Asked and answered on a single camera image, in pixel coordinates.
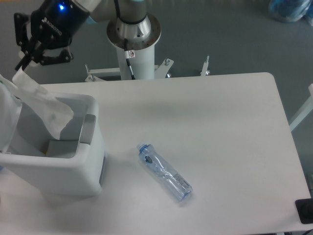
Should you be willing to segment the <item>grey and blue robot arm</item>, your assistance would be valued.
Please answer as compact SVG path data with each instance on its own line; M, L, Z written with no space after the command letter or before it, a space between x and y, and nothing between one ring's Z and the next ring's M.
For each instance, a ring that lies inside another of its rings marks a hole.
M69 63L72 39L88 19L138 24L146 15L144 0L45 0L30 15L14 14L16 44L24 54L15 70L25 70L32 62L42 66Z

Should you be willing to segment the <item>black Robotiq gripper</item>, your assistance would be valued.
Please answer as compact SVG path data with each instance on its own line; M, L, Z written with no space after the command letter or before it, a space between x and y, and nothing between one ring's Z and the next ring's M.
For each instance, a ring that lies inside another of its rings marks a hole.
M71 44L74 34L89 16L89 11L74 0L45 0L31 15L14 14L16 44L24 56L15 70L25 70L33 61L42 66L69 63L73 55L67 49L58 55L45 55L47 49L58 49ZM31 23L31 37L27 35L27 25Z

